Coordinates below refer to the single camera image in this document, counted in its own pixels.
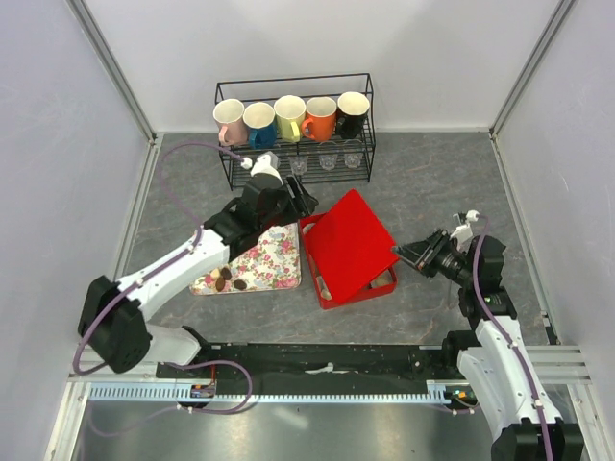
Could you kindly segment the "red box lid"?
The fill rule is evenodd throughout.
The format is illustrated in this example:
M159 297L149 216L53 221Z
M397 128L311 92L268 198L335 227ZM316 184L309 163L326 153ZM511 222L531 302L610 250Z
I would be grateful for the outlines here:
M311 274L321 276L331 294L328 300L319 298L322 308L377 298L395 289L395 241L357 190L299 224Z

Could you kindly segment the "floral serving tray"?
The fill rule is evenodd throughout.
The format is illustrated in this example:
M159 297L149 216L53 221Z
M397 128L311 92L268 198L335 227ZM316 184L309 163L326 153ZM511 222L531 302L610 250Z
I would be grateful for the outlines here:
M221 277L224 267L232 273L230 280ZM285 290L297 287L301 277L299 230L297 224L291 224L270 228L255 247L197 278L189 285L189 291L195 296L208 296ZM235 289L236 279L244 280L247 289Z

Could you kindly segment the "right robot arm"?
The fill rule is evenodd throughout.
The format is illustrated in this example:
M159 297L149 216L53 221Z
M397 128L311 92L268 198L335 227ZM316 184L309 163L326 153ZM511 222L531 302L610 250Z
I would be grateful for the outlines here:
M439 362L447 376L469 382L491 430L492 459L579 460L581 429L564 421L529 360L502 284L504 250L483 233L463 252L456 237L437 230L392 252L424 277L442 275L459 287L459 308L470 327L447 334Z

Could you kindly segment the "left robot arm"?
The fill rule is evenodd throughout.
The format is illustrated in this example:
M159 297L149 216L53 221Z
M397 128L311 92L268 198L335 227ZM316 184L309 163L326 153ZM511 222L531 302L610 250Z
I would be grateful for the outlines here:
M142 361L173 363L190 377L206 374L211 356L193 328L152 326L150 319L198 277L248 252L270 228L309 217L317 205L294 177L281 180L257 173L240 196L169 254L117 281L95 279L78 323L81 342L73 358L74 372L86 375L81 354L91 348L117 374Z

